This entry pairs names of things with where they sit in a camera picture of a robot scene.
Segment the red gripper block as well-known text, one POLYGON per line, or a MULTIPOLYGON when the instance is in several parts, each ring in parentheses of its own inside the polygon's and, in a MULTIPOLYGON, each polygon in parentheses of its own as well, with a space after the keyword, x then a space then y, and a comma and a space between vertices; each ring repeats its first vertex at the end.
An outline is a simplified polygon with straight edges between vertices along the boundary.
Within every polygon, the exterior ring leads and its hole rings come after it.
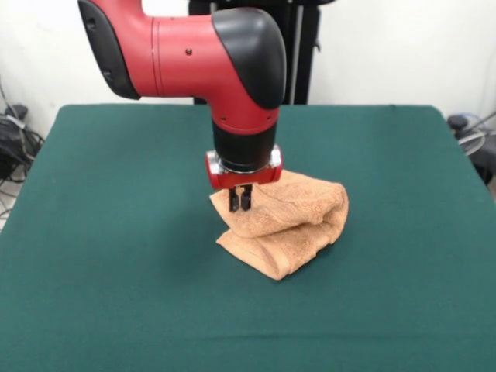
POLYGON ((230 212, 239 210, 239 196, 235 187, 243 185, 240 204, 242 210, 246 212, 251 209, 252 205, 253 185, 251 184, 277 182, 283 170, 283 156, 281 148, 275 145, 270 152, 269 163, 266 167, 254 172, 240 173, 224 167, 216 151, 210 150, 205 154, 205 165, 212 188, 215 190, 229 189, 230 212))

